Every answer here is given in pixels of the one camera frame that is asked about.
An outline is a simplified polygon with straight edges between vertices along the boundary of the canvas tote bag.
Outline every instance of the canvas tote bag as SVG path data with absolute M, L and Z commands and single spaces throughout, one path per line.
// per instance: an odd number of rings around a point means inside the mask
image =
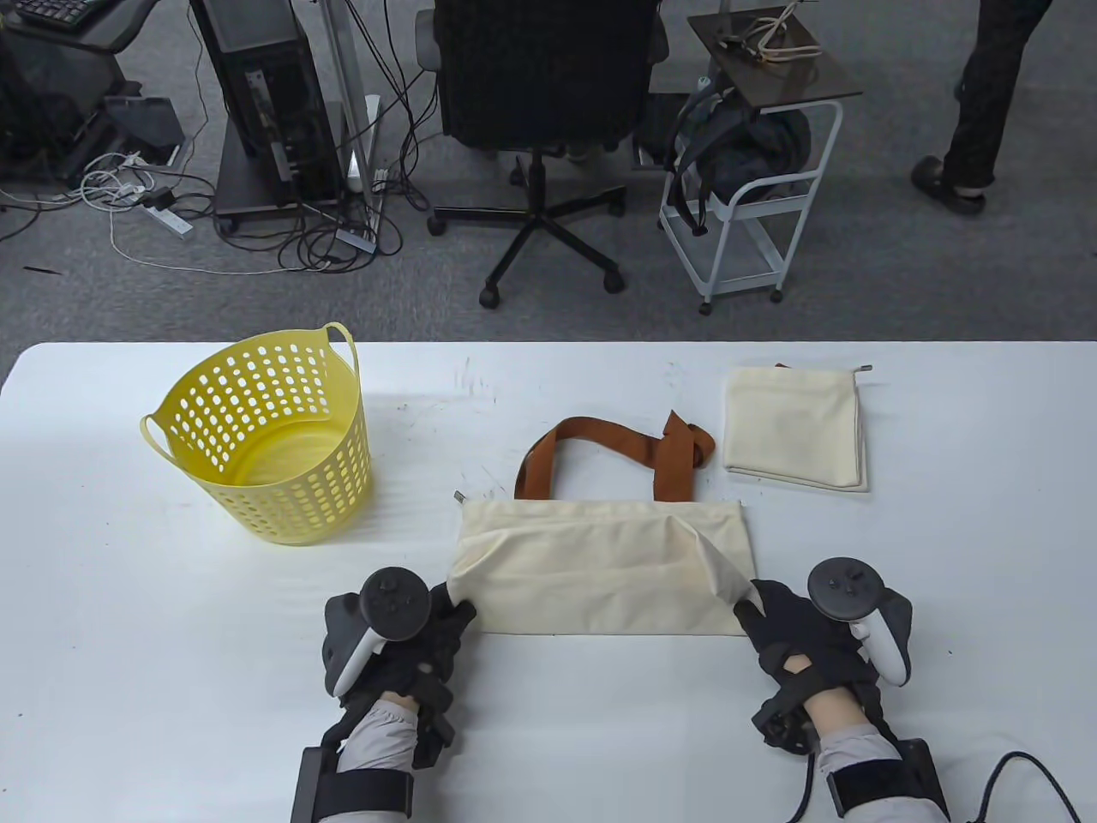
M 654 470 L 654 503 L 552 500 L 556 443 L 578 438 Z M 661 439 L 569 417 L 527 453 L 514 500 L 465 500 L 448 585 L 501 634 L 743 634 L 732 607 L 750 590 L 738 503 L 692 503 L 715 450 L 671 413 Z

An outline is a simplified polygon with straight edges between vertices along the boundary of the chair backrest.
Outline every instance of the chair backrest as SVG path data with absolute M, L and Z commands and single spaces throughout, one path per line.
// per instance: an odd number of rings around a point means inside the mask
M 436 0 L 446 134 L 476 148 L 613 142 L 636 125 L 659 0 Z

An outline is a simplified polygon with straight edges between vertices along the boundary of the black backpack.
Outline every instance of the black backpack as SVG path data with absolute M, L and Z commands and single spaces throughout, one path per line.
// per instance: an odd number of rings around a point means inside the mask
M 720 102 L 690 139 L 676 171 L 675 138 L 690 113 L 717 94 L 721 95 Z M 690 95 L 670 132 L 664 168 L 675 172 L 675 179 L 667 194 L 667 205 L 674 206 L 693 235 L 699 237 L 708 232 L 704 204 L 710 194 L 727 203 L 735 192 L 754 180 L 802 171 L 811 154 L 812 131 L 802 111 L 758 116 L 737 91 L 721 91 L 716 83 L 710 82 Z M 701 178 L 695 218 L 689 211 L 682 185 L 682 176 L 690 166 L 697 167 Z M 772 189 L 772 185 L 751 189 L 739 202 L 756 202 Z

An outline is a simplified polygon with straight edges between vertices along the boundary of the hand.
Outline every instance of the hand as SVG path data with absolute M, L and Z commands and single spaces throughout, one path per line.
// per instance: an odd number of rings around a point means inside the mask
M 453 729 L 442 717 L 453 695 L 443 684 L 453 676 L 461 635 L 475 617 L 476 609 L 468 600 L 454 606 L 445 584 L 436 586 L 430 593 L 430 618 L 422 631 L 411 640 L 385 643 L 342 698 L 348 713 L 354 717 L 364 715 L 382 697 L 397 696 L 404 698 L 397 702 L 414 707 L 419 714 L 414 768 L 433 766 L 453 741 Z
M 782 583 L 754 580 L 754 585 L 766 613 L 743 600 L 735 605 L 735 617 L 758 652 L 762 670 L 774 680 L 784 684 L 810 663 L 834 687 L 875 683 L 877 674 L 861 658 L 861 643 L 846 623 L 826 617 Z

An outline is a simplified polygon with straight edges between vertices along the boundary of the shoe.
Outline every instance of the shoe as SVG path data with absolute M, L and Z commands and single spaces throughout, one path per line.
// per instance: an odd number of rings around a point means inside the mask
M 923 194 L 943 205 L 950 212 L 965 216 L 981 214 L 986 208 L 986 198 L 961 198 L 951 185 L 941 182 L 945 164 L 936 157 L 924 157 L 911 172 L 911 182 Z

